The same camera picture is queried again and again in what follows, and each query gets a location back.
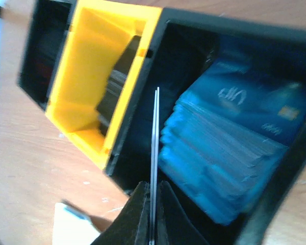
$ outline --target box compartment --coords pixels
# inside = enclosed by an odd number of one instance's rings
[[[39,0],[34,9],[18,84],[43,110],[74,7],[71,3]]]
[[[160,13],[159,8],[145,6],[78,2],[46,116],[100,168],[110,155]],[[135,36],[140,37],[136,55],[105,133],[96,107],[104,99],[117,61]]]
[[[216,57],[214,50],[218,49],[220,35],[259,40],[261,44],[278,45],[291,54],[298,54],[295,57],[287,56],[286,52],[271,55],[271,62],[259,69],[306,84],[305,31],[164,9],[149,48],[154,55],[143,64],[106,167],[106,173],[126,193],[131,193],[140,181],[149,181],[154,90],[160,87],[162,129],[178,97]],[[258,201],[229,226],[214,223],[176,185],[172,186],[191,222],[211,244],[260,244],[305,164],[306,118]],[[161,171],[159,178],[170,181]]]

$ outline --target stack of blue cards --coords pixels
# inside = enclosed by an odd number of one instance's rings
[[[218,58],[165,122],[159,167],[214,222],[257,200],[306,116],[306,88]]]

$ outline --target yellow plastic box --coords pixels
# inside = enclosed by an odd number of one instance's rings
[[[161,11],[98,0],[79,0],[76,6],[46,116],[101,169],[107,164]],[[115,63],[135,35],[141,36],[139,47],[104,137],[95,107]]]

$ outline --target wooden table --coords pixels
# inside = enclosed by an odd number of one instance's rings
[[[129,0],[306,28],[306,0]],[[54,205],[66,199],[114,219],[127,197],[16,86],[34,0],[8,0],[0,55],[0,240],[50,244]],[[306,169],[265,244],[306,244]]]

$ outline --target black compartment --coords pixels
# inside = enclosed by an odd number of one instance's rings
[[[25,47],[19,85],[43,109],[68,33],[75,4],[39,0]]]
[[[262,46],[278,46],[275,54],[267,54],[265,59],[261,55],[264,62],[258,62],[257,69],[306,84],[305,31],[164,9],[150,44],[154,54],[144,62],[106,168],[106,173],[127,193],[140,181],[149,181],[154,90],[160,87],[162,129],[180,94],[215,59],[220,35],[258,40]],[[259,200],[227,227],[215,224],[181,190],[172,186],[189,219],[211,244],[260,244],[305,164],[306,120]],[[162,172],[159,179],[170,181]]]

